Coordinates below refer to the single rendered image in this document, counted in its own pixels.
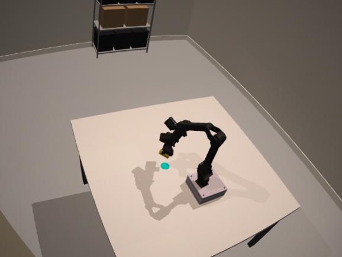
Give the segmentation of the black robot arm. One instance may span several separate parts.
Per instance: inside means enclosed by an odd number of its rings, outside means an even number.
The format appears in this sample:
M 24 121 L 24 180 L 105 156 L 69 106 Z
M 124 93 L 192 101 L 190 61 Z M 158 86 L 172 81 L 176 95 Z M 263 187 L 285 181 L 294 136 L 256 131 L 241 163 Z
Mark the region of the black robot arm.
M 186 137 L 186 131 L 204 131 L 207 135 L 208 140 L 210 141 L 211 147 L 207 153 L 207 156 L 204 161 L 202 161 L 198 167 L 198 179 L 195 181 L 200 188 L 209 185 L 209 177 L 213 175 L 212 173 L 212 161 L 217 153 L 218 148 L 225 142 L 227 136 L 225 133 L 218 127 L 214 126 L 212 123 L 193 123 L 189 120 L 183 120 L 180 122 L 176 122 L 173 117 L 169 117 L 164 124 L 168 127 L 168 129 L 174 130 L 172 136 L 179 140 L 182 136 Z M 215 135 L 211 134 L 211 131 L 216 132 Z M 160 133 L 160 139 L 162 143 L 169 144 L 170 143 L 170 134 Z

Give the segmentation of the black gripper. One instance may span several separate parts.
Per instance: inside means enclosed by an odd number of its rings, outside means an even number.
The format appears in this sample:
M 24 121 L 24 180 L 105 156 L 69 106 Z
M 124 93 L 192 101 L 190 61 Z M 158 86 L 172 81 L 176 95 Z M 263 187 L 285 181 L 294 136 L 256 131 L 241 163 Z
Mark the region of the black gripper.
M 166 134 L 170 134 L 170 143 L 169 144 L 166 144 L 166 143 L 164 143 L 164 145 L 163 145 L 163 148 L 162 148 L 162 155 L 163 154 L 167 154 L 168 156 L 170 156 L 170 157 L 172 157 L 173 156 L 173 148 L 172 148 L 172 146 L 173 147 L 175 147 L 175 144 L 176 143 L 178 143 L 179 142 L 179 140 L 177 140 L 177 139 L 175 139 L 173 136 L 172 136 L 172 133 L 170 133 L 170 132 L 166 132 Z

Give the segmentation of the cyan flat circle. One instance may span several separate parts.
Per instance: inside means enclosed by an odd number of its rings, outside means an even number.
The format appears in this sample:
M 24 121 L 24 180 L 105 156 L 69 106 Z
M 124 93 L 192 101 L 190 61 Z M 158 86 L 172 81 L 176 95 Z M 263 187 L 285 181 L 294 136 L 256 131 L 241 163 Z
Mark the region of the cyan flat circle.
M 161 166 L 162 169 L 169 169 L 169 167 L 170 167 L 169 164 L 166 163 L 166 162 L 161 163 L 160 166 Z

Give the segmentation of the yellow cylinder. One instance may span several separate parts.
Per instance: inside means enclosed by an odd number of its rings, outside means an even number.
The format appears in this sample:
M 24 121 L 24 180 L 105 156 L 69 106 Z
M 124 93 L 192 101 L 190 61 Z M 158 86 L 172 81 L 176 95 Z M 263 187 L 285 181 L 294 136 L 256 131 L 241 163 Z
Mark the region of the yellow cylinder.
M 162 153 L 162 151 L 163 151 L 163 150 L 162 150 L 162 149 L 160 149 L 160 151 L 159 151 L 159 154 L 160 154 L 160 155 L 162 155 L 162 154 L 161 154 L 161 153 Z M 163 156 L 163 157 L 165 157 L 166 159 L 168 159 L 168 158 L 170 157 L 170 156 L 168 156 L 167 154 L 163 154 L 162 156 Z

